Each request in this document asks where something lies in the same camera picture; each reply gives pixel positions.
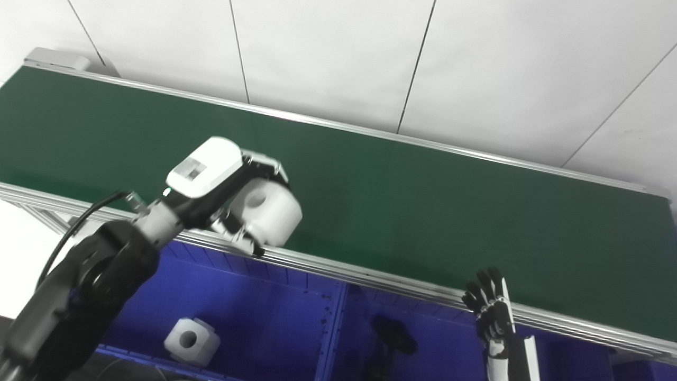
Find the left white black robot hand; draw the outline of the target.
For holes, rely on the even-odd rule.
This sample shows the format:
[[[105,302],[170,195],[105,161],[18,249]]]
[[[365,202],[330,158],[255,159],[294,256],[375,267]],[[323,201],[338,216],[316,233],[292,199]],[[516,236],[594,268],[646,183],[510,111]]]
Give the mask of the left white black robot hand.
[[[285,246],[303,212],[281,162],[210,137],[167,174],[149,217],[148,236],[158,244],[182,231],[210,230],[231,248],[261,256],[264,246]]]

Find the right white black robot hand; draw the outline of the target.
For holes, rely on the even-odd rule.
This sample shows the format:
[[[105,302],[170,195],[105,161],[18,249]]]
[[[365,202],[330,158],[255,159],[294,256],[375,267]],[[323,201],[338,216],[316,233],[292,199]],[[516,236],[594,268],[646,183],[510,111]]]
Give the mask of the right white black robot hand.
[[[476,277],[467,282],[462,301],[475,317],[487,379],[540,380],[535,336],[518,333],[505,277],[495,266]]]

